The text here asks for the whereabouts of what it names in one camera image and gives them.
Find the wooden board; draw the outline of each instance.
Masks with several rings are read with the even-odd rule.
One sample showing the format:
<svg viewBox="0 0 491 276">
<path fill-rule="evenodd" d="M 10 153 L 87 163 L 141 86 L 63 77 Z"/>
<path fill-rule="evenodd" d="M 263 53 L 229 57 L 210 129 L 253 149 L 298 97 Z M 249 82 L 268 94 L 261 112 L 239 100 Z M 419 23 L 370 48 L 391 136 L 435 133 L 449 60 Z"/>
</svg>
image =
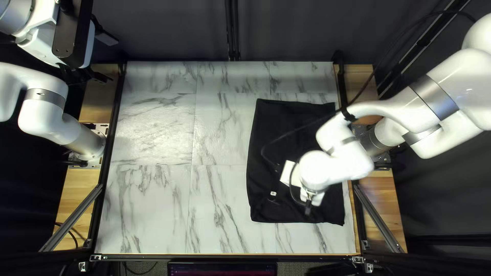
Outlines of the wooden board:
<svg viewBox="0 0 491 276">
<path fill-rule="evenodd" d="M 392 177 L 392 171 L 385 172 L 386 175 L 383 176 L 371 175 L 361 179 L 360 185 L 396 240 L 400 243 L 404 251 L 407 252 L 394 178 Z M 382 234 L 375 226 L 371 217 L 366 211 L 364 211 L 363 215 L 365 218 L 367 240 L 372 250 L 376 252 L 389 252 Z"/>
<path fill-rule="evenodd" d="M 107 84 L 89 81 L 85 89 L 79 121 L 82 123 L 109 123 L 118 80 L 118 66 L 116 64 L 95 64 L 91 67 L 95 72 L 100 72 L 113 78 L 113 81 L 109 81 Z M 98 169 L 68 169 L 56 222 L 63 223 L 72 214 L 75 208 L 97 185 L 99 174 L 100 170 Z M 87 208 L 85 213 L 73 226 L 83 236 L 81 238 L 73 232 L 77 238 L 79 247 L 83 245 L 85 238 L 87 238 L 92 209 L 93 204 Z M 73 238 L 69 234 L 66 234 L 55 250 L 74 248 L 75 242 Z"/>
</svg>

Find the black cable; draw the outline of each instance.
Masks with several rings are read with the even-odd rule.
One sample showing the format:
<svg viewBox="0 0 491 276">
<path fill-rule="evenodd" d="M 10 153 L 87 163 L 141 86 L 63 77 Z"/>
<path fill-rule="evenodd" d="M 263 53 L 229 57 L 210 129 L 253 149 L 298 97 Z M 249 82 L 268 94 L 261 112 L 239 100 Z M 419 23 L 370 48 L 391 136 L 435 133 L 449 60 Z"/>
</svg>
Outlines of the black cable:
<svg viewBox="0 0 491 276">
<path fill-rule="evenodd" d="M 385 60 L 385 58 L 387 58 L 387 55 L 388 53 L 390 52 L 390 50 L 392 49 L 393 47 L 393 44 L 397 43 L 399 41 L 399 39 L 404 35 L 406 34 L 409 30 L 411 30 L 413 27 L 415 27 L 416 25 L 424 22 L 425 20 L 427 20 L 428 18 L 430 17 L 433 17 L 435 15 L 440 15 L 440 14 L 444 14 L 444 13 L 454 13 L 454 14 L 458 14 L 458 15 L 463 15 L 463 16 L 466 16 L 467 18 L 469 18 L 472 22 L 476 22 L 476 20 L 471 16 L 469 15 L 468 13 L 466 12 L 462 12 L 462 11 L 447 11 L 447 10 L 443 10 L 443 11 L 437 11 L 437 12 L 433 12 L 433 13 L 430 13 L 430 14 L 427 14 L 426 16 L 418 19 L 417 21 L 411 23 L 410 25 L 408 25 L 406 28 L 404 28 L 402 31 L 399 31 L 398 32 L 398 35 L 396 38 L 392 39 L 390 44 L 389 44 L 389 47 L 387 47 L 386 51 L 384 52 L 384 55 L 382 56 L 382 58 L 376 63 L 376 65 L 374 66 L 374 69 L 372 71 L 372 73 L 370 74 L 370 76 L 368 77 L 368 79 L 365 81 L 365 83 L 363 84 L 363 86 L 360 88 L 360 90 L 358 91 L 358 93 L 355 95 L 355 97 L 344 107 L 341 107 L 331 113 L 329 113 L 329 115 L 326 115 L 324 117 L 321 117 L 311 123 L 308 123 L 308 124 L 305 124 L 303 126 L 300 126 L 300 127 L 297 127 L 291 131 L 288 131 L 282 135 L 280 135 L 279 137 L 275 138 L 274 140 L 268 142 L 267 144 L 263 145 L 261 147 L 261 157 L 264 158 L 264 160 L 266 160 L 268 163 L 270 163 L 274 170 L 277 172 L 277 167 L 278 166 L 281 166 L 280 164 L 278 163 L 274 163 L 273 161 L 271 161 L 265 154 L 265 151 L 266 151 L 266 148 L 276 142 L 278 142 L 279 140 L 282 140 L 284 139 L 285 137 L 288 137 L 296 132 L 298 132 L 299 130 L 302 130 L 306 127 L 309 127 L 313 124 L 316 124 L 320 121 L 323 121 L 323 120 L 327 120 L 329 119 L 330 117 L 332 117 L 334 114 L 336 114 L 337 112 L 339 112 L 341 109 L 345 109 L 347 108 L 348 106 L 352 105 L 359 97 L 360 95 L 365 91 L 366 87 L 368 86 L 368 84 L 370 83 L 370 81 L 372 80 L 373 76 L 375 75 L 375 72 L 377 71 L 378 67 L 380 66 L 380 64 L 382 63 L 382 61 Z"/>
<path fill-rule="evenodd" d="M 72 152 L 73 152 L 73 150 L 69 149 L 69 150 L 63 152 L 61 155 L 69 154 L 69 153 L 72 153 Z"/>
<path fill-rule="evenodd" d="M 60 274 L 58 276 L 65 276 L 67 274 L 68 269 L 74 262 L 71 262 L 69 264 L 64 264 L 63 267 L 61 268 Z"/>
<path fill-rule="evenodd" d="M 55 225 L 58 227 L 61 227 L 61 223 L 59 223 L 59 222 L 55 222 Z M 70 234 L 70 236 L 72 236 L 72 239 L 75 242 L 75 249 L 78 249 L 79 248 L 79 242 L 77 242 L 77 238 L 75 238 L 75 235 L 70 230 L 68 230 L 68 234 Z"/>
<path fill-rule="evenodd" d="M 288 182 L 288 183 L 289 183 L 288 187 L 289 187 L 289 189 L 290 189 L 290 196 L 292 197 L 293 201 L 294 201 L 296 204 L 298 204 L 298 205 L 300 205 L 300 206 L 302 206 L 302 207 L 306 207 L 306 206 L 307 206 L 307 204 L 306 204 L 306 203 L 304 203 L 304 202 L 302 202 L 302 201 L 299 201 L 299 200 L 298 200 L 298 199 L 297 199 L 297 198 L 296 198 L 296 197 L 293 195 L 293 191 L 292 191 L 292 186 L 293 186 L 293 185 L 292 185 L 292 175 L 293 175 L 293 171 L 295 170 L 295 167 L 296 167 L 297 165 L 298 165 L 298 162 L 295 162 L 295 164 L 293 165 L 292 171 L 290 172 L 290 180 L 289 180 L 289 182 Z"/>
<path fill-rule="evenodd" d="M 128 268 L 128 266 L 126 266 L 126 262 L 122 262 L 122 264 L 123 264 L 123 266 L 124 266 L 124 268 L 125 268 L 125 274 L 127 274 L 127 271 L 129 271 L 129 272 L 131 272 L 131 273 L 133 273 L 133 274 L 135 274 L 135 275 L 143 275 L 143 274 L 147 274 L 147 273 L 149 273 L 150 271 L 152 271 L 152 269 L 154 269 L 154 267 L 157 265 L 157 263 L 158 263 L 158 262 L 155 262 L 155 264 L 154 264 L 154 265 L 153 265 L 153 266 L 152 266 L 152 267 L 151 267 L 149 270 L 147 270 L 147 271 L 145 271 L 145 272 L 142 272 L 142 273 L 136 273 L 136 272 L 134 272 L 133 270 L 129 269 L 129 268 Z"/>
<path fill-rule="evenodd" d="M 87 161 L 74 161 L 74 160 L 60 160 L 59 162 L 67 165 L 80 166 L 80 167 L 86 167 L 88 164 Z"/>
</svg>

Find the black t-shirt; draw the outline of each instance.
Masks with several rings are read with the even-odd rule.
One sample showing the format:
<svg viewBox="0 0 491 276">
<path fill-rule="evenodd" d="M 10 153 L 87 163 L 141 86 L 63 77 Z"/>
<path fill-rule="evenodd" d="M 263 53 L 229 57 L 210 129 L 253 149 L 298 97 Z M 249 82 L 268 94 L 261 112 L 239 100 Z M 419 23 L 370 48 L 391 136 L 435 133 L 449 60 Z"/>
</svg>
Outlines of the black t-shirt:
<svg viewBox="0 0 491 276">
<path fill-rule="evenodd" d="M 249 141 L 247 157 L 247 195 L 250 217 L 258 222 L 330 222 L 344 224 L 343 188 L 341 183 L 330 185 L 322 204 L 312 206 L 310 216 L 305 208 L 291 198 L 289 187 L 280 182 L 286 160 L 296 162 L 309 150 L 321 150 L 315 133 L 326 121 L 320 120 L 265 148 L 264 154 L 280 166 L 273 166 L 261 156 L 263 145 L 280 135 L 320 118 L 334 115 L 334 103 L 315 105 L 310 103 L 283 102 L 258 99 Z M 292 187 L 300 200 L 300 188 Z M 270 192 L 276 191 L 276 197 Z"/>
</svg>

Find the white marble surface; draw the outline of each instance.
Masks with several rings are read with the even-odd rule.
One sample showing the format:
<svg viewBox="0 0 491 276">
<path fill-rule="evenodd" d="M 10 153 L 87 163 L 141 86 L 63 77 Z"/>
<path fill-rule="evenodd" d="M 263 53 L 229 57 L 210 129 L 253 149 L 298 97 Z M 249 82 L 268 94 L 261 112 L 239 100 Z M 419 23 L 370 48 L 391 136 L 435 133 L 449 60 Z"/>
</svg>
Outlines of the white marble surface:
<svg viewBox="0 0 491 276">
<path fill-rule="evenodd" d="M 133 93 L 196 93 L 198 63 L 129 61 L 125 89 Z"/>
<path fill-rule="evenodd" d="M 344 225 L 277 223 L 277 253 L 356 253 L 348 182 L 343 182 Z"/>
<path fill-rule="evenodd" d="M 256 100 L 268 93 L 196 95 L 193 165 L 245 165 Z"/>
<path fill-rule="evenodd" d="M 273 63 L 129 63 L 96 252 L 355 251 L 346 187 L 344 226 L 250 219 L 245 171 L 256 100 L 337 102 L 335 82 L 319 84 L 332 64 L 308 73 L 309 62 Z M 279 82 L 273 91 L 270 80 L 282 72 L 301 76 L 305 90 Z"/>
<path fill-rule="evenodd" d="M 192 166 L 186 253 L 276 253 L 274 223 L 250 220 L 246 166 Z"/>
<path fill-rule="evenodd" d="M 271 61 L 271 92 L 337 93 L 332 62 Z"/>
<path fill-rule="evenodd" d="M 95 252 L 186 250 L 191 165 L 111 166 Z"/>
<path fill-rule="evenodd" d="M 270 91 L 269 62 L 200 62 L 201 93 L 262 93 Z"/>
<path fill-rule="evenodd" d="M 195 100 L 195 94 L 125 92 L 111 163 L 191 163 Z"/>
</svg>

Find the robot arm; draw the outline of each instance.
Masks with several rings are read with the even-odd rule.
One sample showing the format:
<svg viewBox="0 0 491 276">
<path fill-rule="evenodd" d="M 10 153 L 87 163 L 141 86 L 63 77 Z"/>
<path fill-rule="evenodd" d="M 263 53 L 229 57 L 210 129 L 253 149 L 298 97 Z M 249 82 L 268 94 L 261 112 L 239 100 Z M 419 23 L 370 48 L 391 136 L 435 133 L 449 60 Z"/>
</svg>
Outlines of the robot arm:
<svg viewBox="0 0 491 276">
<path fill-rule="evenodd" d="M 51 140 L 78 153 L 79 159 L 98 158 L 104 139 L 63 113 L 68 86 L 51 75 L 0 62 L 0 122 L 14 111 L 19 92 L 27 90 L 19 113 L 19 128 L 25 133 Z"/>
<path fill-rule="evenodd" d="M 302 200 L 319 205 L 331 184 L 367 176 L 371 156 L 404 141 L 421 158 L 431 158 L 491 130 L 491 14 L 467 33 L 463 49 L 396 96 L 347 107 L 357 118 L 381 115 L 365 139 L 358 141 L 340 112 L 316 133 L 323 151 L 307 152 L 299 161 Z"/>
</svg>

